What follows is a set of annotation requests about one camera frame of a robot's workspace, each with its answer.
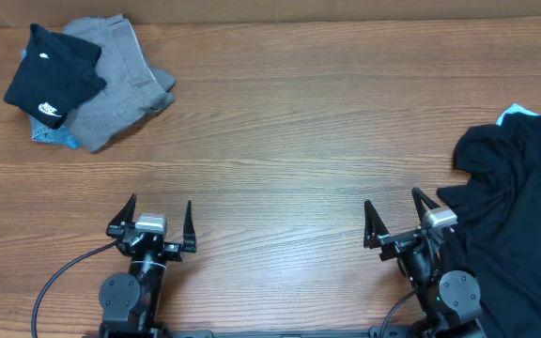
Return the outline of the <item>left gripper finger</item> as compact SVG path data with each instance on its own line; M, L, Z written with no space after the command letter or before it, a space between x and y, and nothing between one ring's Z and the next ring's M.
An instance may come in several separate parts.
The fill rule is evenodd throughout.
M136 206L136 200L137 200L137 196L134 193L129 198L129 200L127 201L125 206L109 222L109 226L132 223L133 222L133 217L134 217L135 206Z
M193 215L192 215L192 201L187 203L184 224L183 224L183 244L184 245L195 245L196 244L196 234L193 225Z

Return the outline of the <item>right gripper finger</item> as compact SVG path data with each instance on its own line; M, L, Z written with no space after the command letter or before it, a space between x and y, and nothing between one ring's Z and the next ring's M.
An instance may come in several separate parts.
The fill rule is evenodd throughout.
M416 208L417 215L421 221L425 214L434 208L440 207L440 205L429 198L420 188L414 187L411 190L412 199Z
M382 241L390 236L384 222L370 200L364 201L364 235L363 246L376 249L382 246Z

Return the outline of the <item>black t-shirt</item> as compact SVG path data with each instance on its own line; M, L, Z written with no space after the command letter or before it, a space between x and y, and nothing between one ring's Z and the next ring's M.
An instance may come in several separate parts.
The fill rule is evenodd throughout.
M541 337L541 116L468 129L454 167L470 177L437 190L458 217L449 265L476 273L487 336Z

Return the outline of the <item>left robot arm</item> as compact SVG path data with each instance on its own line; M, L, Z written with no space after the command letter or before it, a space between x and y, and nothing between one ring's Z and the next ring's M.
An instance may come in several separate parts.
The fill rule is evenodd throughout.
M106 228L106 235L131 262L126 272L111 275L100 287L100 337L170 337L170 330L157 320L166 264L197 250L191 203L186 207L183 240L176 243L165 240L164 215L134 216L136 200L132 195Z

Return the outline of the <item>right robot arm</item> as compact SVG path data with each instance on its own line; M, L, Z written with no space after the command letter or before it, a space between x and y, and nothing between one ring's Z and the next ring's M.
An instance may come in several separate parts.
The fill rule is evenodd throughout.
M418 188L413 188L411 195L420 223L417 228L397 235L389 232L372 202L364 202L363 246L379 249L382 261L396 260L400 273L411 285L411 291L392 307L380 326L369 329L369 335L484 337L476 275L468 269L447 269L443 265L443 239L438 233L454 230L456 214ZM424 317L407 326L393 326L393 316L411 298L419 301Z

